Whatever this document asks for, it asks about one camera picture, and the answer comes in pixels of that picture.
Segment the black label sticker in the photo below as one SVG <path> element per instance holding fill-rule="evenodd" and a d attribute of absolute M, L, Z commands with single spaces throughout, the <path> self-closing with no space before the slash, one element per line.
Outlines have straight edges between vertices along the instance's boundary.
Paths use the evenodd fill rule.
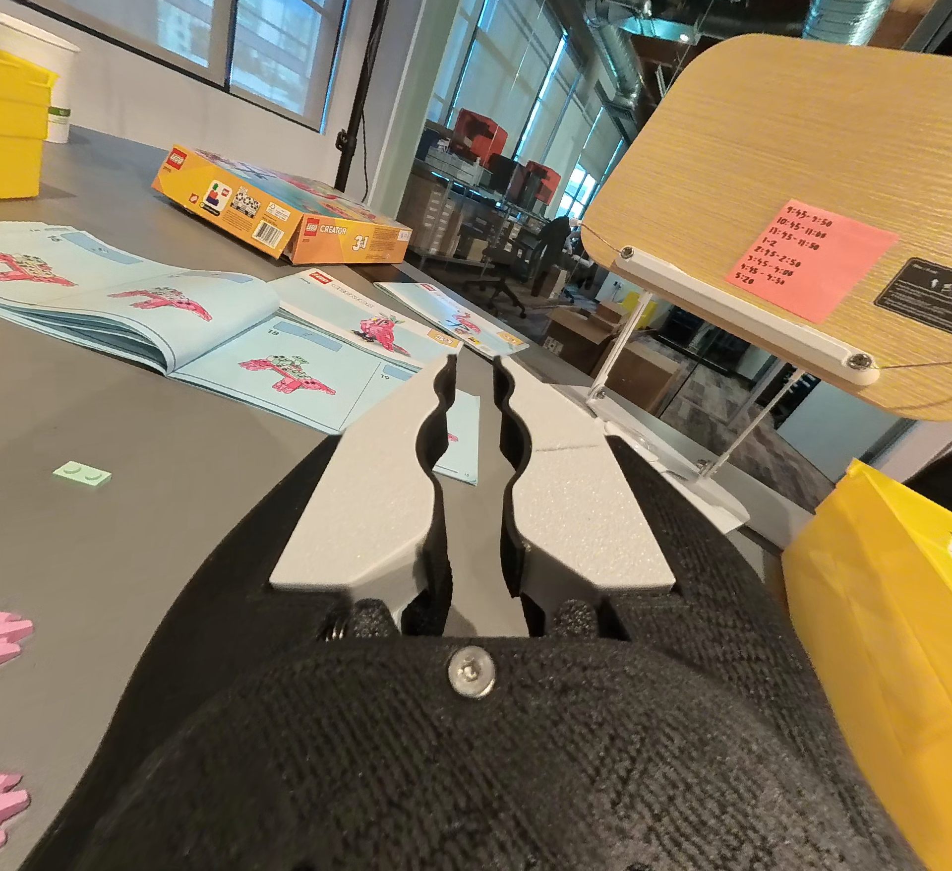
<path fill-rule="evenodd" d="M 876 296 L 874 306 L 924 325 L 948 330 L 951 268 L 925 258 L 908 259 Z"/>

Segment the grey desk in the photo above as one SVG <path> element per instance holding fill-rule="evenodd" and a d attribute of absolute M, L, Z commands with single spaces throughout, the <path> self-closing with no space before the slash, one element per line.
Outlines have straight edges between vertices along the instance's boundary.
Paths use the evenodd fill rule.
<path fill-rule="evenodd" d="M 46 144 L 40 195 L 2 219 L 69 224 L 141 257 L 272 281 L 260 256 L 151 189 L 171 146 L 84 127 Z M 19 869 L 101 743 L 136 664 L 205 558 L 323 435 L 2 320 L 2 611 L 32 620 L 2 664 L 2 772 L 30 806 L 5 823 L 2 869 Z M 492 368 L 468 350 L 458 385 L 482 400 L 479 481 L 442 477 L 451 636 L 526 636 L 498 566 L 505 483 Z M 54 476 L 75 460 L 111 473 Z"/>

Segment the closed light blue instruction booklet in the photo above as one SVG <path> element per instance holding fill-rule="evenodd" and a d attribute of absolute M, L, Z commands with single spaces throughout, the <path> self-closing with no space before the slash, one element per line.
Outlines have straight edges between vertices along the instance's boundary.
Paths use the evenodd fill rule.
<path fill-rule="evenodd" d="M 457 338 L 371 300 L 320 269 L 269 286 L 285 314 L 399 365 L 419 369 L 463 348 Z"/>
<path fill-rule="evenodd" d="M 456 301 L 435 284 L 375 282 L 375 286 L 489 361 L 512 356 L 530 345 L 479 315 L 468 303 Z"/>

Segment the metal shelf rack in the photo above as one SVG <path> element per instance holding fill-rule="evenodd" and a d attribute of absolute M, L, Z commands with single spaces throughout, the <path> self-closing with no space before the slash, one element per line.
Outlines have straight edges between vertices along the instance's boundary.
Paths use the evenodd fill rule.
<path fill-rule="evenodd" d="M 424 123 L 397 214 L 411 229 L 411 251 L 421 263 L 483 263 L 496 239 L 526 258 L 554 206 L 536 198 L 537 179 L 504 153 L 487 165 L 455 151 L 453 129 Z"/>

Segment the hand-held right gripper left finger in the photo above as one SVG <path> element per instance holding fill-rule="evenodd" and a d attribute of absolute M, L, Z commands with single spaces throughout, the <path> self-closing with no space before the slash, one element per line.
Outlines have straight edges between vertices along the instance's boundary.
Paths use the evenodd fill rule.
<path fill-rule="evenodd" d="M 347 428 L 271 572 L 273 588 L 375 600 L 405 634 L 445 631 L 453 580 L 434 468 L 455 393 L 449 354 Z"/>

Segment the pink toy brick model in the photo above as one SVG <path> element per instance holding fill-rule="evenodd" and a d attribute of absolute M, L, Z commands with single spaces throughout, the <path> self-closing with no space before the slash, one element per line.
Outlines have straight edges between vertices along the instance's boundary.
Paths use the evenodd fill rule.
<path fill-rule="evenodd" d="M 34 632 L 31 620 L 12 613 L 1 612 L 1 665 L 11 663 L 21 656 L 23 642 Z M 1 770 L 1 849 L 7 847 L 9 826 L 16 821 L 31 803 L 30 791 L 24 785 L 21 772 Z"/>

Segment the pink sticky note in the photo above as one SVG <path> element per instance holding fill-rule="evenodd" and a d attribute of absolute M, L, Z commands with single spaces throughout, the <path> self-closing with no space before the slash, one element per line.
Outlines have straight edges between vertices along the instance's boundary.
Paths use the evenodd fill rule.
<path fill-rule="evenodd" d="M 761 301 L 820 324 L 898 240 L 893 232 L 792 198 L 725 280 Z"/>

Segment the brown cardboard box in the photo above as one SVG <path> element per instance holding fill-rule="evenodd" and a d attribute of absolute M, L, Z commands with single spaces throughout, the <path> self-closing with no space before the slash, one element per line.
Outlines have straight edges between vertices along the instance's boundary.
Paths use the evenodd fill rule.
<path fill-rule="evenodd" d="M 559 306 L 550 313 L 541 347 L 589 377 L 595 377 L 621 324 L 596 313 Z"/>
<path fill-rule="evenodd" d="M 614 362 L 605 388 L 653 416 L 660 416 L 687 374 L 687 363 L 646 342 L 628 341 Z"/>

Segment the open light blue instruction booklet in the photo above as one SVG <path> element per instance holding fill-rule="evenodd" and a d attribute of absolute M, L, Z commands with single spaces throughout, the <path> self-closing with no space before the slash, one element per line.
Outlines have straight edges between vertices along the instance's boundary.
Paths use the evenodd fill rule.
<path fill-rule="evenodd" d="M 269 283 L 166 265 L 65 225 L 1 223 L 6 320 L 324 434 L 341 434 L 425 366 L 285 314 Z"/>

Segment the stacked yellow plastic bins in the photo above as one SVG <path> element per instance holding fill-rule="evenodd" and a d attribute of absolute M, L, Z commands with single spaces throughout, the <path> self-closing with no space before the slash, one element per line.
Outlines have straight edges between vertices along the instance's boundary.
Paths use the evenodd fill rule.
<path fill-rule="evenodd" d="M 1 198 L 39 194 L 43 145 L 58 75 L 1 52 Z"/>

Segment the ribbed silver ventilation duct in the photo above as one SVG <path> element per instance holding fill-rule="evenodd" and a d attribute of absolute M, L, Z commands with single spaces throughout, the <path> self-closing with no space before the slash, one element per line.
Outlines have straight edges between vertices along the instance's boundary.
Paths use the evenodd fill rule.
<path fill-rule="evenodd" d="M 893 0 L 811 0 L 802 39 L 827 44 L 868 44 Z"/>

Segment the black office chair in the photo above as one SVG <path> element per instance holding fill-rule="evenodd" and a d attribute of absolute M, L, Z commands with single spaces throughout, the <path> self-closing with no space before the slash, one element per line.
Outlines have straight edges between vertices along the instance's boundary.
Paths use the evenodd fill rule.
<path fill-rule="evenodd" d="M 478 279 L 470 283 L 474 291 L 483 293 L 481 307 L 493 316 L 499 316 L 498 297 L 509 301 L 519 319 L 528 318 L 528 310 L 509 282 L 514 278 L 514 263 L 520 261 L 509 247 L 507 239 L 499 237 L 483 253 L 483 267 Z"/>

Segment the black light stand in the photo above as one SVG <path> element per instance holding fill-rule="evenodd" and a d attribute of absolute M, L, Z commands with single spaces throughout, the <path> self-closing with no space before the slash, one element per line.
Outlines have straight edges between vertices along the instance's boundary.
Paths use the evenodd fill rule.
<path fill-rule="evenodd" d="M 355 95 L 351 106 L 351 115 L 346 128 L 339 131 L 336 147 L 340 151 L 340 160 L 337 168 L 334 186 L 343 192 L 346 190 L 351 166 L 358 144 L 362 138 L 364 111 L 367 95 L 370 89 L 373 70 L 376 63 L 380 43 L 383 37 L 387 10 L 390 0 L 376 0 L 371 19 L 370 32 L 363 54 L 362 67 L 356 84 Z"/>

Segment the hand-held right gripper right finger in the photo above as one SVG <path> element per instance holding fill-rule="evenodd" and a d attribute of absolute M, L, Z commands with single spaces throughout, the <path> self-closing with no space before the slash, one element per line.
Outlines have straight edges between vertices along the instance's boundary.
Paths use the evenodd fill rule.
<path fill-rule="evenodd" d="M 528 626 L 579 601 L 666 595 L 675 575 L 613 450 L 605 422 L 511 357 L 493 362 L 503 499 L 501 564 Z"/>

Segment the white paper cup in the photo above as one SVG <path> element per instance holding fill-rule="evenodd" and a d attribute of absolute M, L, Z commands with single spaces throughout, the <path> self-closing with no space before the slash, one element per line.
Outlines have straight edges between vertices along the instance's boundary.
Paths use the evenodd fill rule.
<path fill-rule="evenodd" d="M 1 49 L 54 74 L 46 140 L 67 144 L 72 126 L 72 77 L 80 48 L 34 24 L 2 13 Z"/>

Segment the wooden book stand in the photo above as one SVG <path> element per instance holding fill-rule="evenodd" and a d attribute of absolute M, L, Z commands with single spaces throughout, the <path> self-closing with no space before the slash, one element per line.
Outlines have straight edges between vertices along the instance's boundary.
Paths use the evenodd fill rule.
<path fill-rule="evenodd" d="M 949 423 L 950 325 L 874 306 L 913 257 L 950 266 L 950 57 L 751 34 L 677 79 L 582 219 L 602 267 L 849 396 Z M 820 324 L 726 282 L 798 199 L 898 243 Z"/>

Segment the orange toy brick box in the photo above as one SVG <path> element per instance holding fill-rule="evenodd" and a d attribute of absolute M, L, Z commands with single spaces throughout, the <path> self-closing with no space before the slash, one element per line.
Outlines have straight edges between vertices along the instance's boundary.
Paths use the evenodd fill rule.
<path fill-rule="evenodd" d="M 398 264 L 407 224 L 316 180 L 234 161 L 182 144 L 152 188 L 233 239 L 295 266 Z"/>

